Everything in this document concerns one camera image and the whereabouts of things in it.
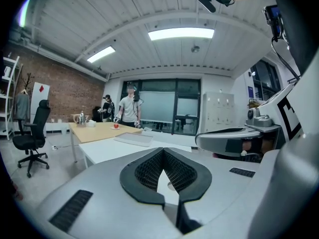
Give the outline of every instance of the white t-shirt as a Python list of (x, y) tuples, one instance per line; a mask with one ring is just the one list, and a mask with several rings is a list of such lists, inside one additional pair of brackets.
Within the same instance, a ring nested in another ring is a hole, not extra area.
[(134, 102), (134, 98), (129, 96), (122, 98), (120, 106), (124, 108), (122, 115), (124, 122), (136, 122), (138, 121), (138, 106), (142, 104), (142, 101)]

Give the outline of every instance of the white shelf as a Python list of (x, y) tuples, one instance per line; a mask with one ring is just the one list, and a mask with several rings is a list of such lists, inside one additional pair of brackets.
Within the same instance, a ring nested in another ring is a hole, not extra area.
[(2, 79), (6, 82), (10, 81), (10, 77), (2, 76)]
[(5, 58), (5, 57), (3, 57), (3, 60), (4, 60), (4, 61), (7, 61), (7, 62), (10, 62), (10, 63), (13, 63), (13, 64), (16, 63), (16, 60), (13, 60), (13, 59), (10, 59), (10, 58)]
[[(7, 131), (4, 132), (4, 130), (5, 130), (5, 126), (0, 127), (0, 135), (7, 135), (8, 134)], [(9, 131), (8, 135), (10, 135), (12, 133), (12, 128), (8, 127), (8, 131)]]
[(0, 117), (1, 118), (5, 118), (5, 117), (8, 117), (9, 116), (9, 113), (6, 113), (6, 116), (5, 116), (5, 112), (0, 112)]
[(0, 98), (6, 99), (6, 95), (1, 95), (0, 94)]

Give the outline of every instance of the kettle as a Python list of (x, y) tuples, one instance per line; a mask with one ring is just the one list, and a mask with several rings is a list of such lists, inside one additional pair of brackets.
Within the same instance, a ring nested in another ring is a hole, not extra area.
[(11, 67), (10, 66), (6, 66), (5, 70), (4, 70), (4, 76), (9, 78), (10, 77), (10, 72), (11, 72)]
[(88, 118), (89, 116), (88, 115), (85, 116), (83, 111), (81, 111), (80, 114), (73, 115), (74, 123), (76, 123), (78, 126), (86, 126), (86, 122)]

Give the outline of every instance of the table leg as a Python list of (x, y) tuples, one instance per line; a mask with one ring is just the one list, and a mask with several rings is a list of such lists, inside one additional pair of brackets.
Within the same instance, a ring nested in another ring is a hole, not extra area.
[(73, 139), (73, 130), (70, 129), (70, 136), (71, 136), (71, 145), (72, 145), (72, 154), (73, 154), (73, 157), (74, 157), (74, 162), (78, 162), (76, 160), (76, 155), (75, 155), (75, 148), (74, 148), (74, 139)]

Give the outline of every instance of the glove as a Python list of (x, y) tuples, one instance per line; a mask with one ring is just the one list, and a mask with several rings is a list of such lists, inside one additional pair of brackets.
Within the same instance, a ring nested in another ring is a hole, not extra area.
[(121, 120), (122, 115), (117, 114), (116, 117), (114, 118), (114, 123), (117, 123)]
[(140, 125), (140, 123), (139, 123), (138, 121), (134, 122), (134, 126), (135, 126), (136, 128), (141, 128), (141, 125)]

